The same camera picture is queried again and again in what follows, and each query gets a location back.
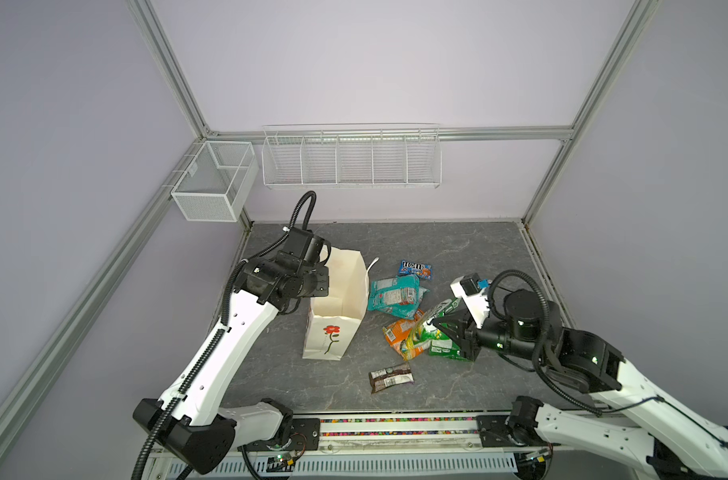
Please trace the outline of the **white flower paper bag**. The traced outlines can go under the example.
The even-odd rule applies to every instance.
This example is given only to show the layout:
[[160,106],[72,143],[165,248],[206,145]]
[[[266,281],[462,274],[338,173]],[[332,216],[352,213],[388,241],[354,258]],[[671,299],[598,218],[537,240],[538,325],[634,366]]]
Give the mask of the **white flower paper bag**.
[[368,311],[369,272],[378,261],[367,263],[359,251],[332,248],[329,294],[311,299],[303,359],[343,358]]

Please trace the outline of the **brown chocolate bar wrapper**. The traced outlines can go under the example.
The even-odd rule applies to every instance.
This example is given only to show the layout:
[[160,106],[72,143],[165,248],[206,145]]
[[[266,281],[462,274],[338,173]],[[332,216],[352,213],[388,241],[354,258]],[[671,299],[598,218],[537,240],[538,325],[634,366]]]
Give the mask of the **brown chocolate bar wrapper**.
[[382,392],[394,386],[412,384],[413,382],[414,375],[408,363],[371,371],[369,373],[372,394]]

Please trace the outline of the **yellow green fox's candy bag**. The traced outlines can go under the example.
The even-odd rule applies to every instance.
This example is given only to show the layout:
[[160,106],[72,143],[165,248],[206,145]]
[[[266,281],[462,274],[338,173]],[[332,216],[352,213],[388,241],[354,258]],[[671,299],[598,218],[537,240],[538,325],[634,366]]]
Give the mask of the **yellow green fox's candy bag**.
[[423,315],[421,325],[418,327],[418,333],[420,334],[420,342],[422,342],[423,346],[425,347],[425,350],[421,354],[423,354],[423,353],[429,354],[429,348],[430,348],[430,339],[424,333],[425,323],[429,320],[432,320],[437,315],[440,315],[442,312],[452,311],[454,309],[457,309],[459,305],[460,305],[459,298],[446,299],[446,300],[441,301],[439,304],[435,305],[434,307],[432,307],[427,313],[425,313]]

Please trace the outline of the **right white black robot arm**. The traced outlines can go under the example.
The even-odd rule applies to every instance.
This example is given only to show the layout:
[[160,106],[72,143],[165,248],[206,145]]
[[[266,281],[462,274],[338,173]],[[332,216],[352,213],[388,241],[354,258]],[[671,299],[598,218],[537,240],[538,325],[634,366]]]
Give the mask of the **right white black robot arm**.
[[653,479],[728,479],[728,426],[687,408],[600,336],[564,326],[530,275],[471,274],[451,288],[449,311],[424,319],[464,358],[494,351],[579,409],[520,395],[503,424],[511,443],[588,451]]

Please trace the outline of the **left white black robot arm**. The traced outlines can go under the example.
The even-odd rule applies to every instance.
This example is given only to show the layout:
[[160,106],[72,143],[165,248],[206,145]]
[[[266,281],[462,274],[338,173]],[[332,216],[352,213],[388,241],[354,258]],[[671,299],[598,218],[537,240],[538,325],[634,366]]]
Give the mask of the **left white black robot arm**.
[[161,446],[185,463],[183,473],[207,474],[232,448],[255,442],[285,447],[293,437],[293,412],[272,399],[220,411],[223,397],[263,330],[293,313],[305,298],[329,294],[331,245],[309,227],[317,194],[305,192],[282,236],[240,260],[225,287],[220,313],[202,346],[159,398],[133,412],[146,431],[131,476],[143,477],[152,450]]

